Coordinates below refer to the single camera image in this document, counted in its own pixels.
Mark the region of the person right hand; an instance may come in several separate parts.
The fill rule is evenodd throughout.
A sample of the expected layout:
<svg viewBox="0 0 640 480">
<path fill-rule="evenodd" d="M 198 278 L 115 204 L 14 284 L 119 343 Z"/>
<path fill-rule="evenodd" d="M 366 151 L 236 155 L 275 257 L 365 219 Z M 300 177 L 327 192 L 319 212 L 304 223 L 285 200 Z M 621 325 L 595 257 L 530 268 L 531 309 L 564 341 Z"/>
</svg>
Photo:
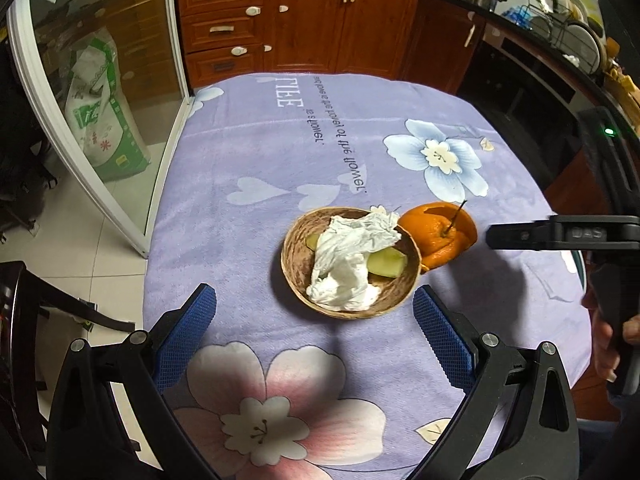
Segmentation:
<svg viewBox="0 0 640 480">
<path fill-rule="evenodd" d="M 596 294 L 587 286 L 582 305 L 589 311 L 591 318 L 592 365 L 597 375 L 607 382 L 617 378 L 615 371 L 620 365 L 620 352 L 612 346 L 613 329 L 600 315 Z"/>
</svg>

